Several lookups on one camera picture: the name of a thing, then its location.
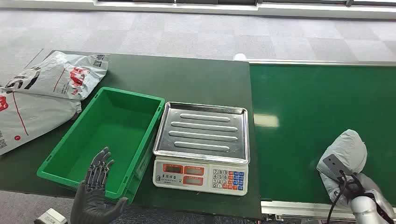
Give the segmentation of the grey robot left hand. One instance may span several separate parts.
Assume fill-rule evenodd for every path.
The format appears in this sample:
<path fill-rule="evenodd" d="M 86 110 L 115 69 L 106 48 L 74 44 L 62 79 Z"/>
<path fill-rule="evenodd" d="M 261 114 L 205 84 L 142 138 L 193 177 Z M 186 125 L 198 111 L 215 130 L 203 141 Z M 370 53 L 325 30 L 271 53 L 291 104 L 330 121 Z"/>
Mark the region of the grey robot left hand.
<path fill-rule="evenodd" d="M 113 207 L 106 207 L 106 182 L 114 164 L 114 160 L 107 161 L 110 156 L 109 148 L 105 147 L 91 161 L 75 194 L 70 216 L 72 224 L 109 224 L 126 208 L 126 197 L 120 198 Z"/>

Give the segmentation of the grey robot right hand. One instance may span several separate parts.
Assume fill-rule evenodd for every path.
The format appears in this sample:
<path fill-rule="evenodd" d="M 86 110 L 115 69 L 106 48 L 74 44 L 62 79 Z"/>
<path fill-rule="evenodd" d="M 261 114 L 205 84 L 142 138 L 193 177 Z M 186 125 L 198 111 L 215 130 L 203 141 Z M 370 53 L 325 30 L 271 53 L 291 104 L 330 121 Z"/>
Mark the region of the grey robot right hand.
<path fill-rule="evenodd" d="M 354 173 L 350 177 L 352 178 L 351 180 L 348 179 L 348 176 L 344 175 L 339 177 L 338 180 L 340 181 L 339 186 L 342 195 L 352 200 L 358 196 L 363 196 L 365 194 L 365 190 L 358 179 L 358 173 Z"/>

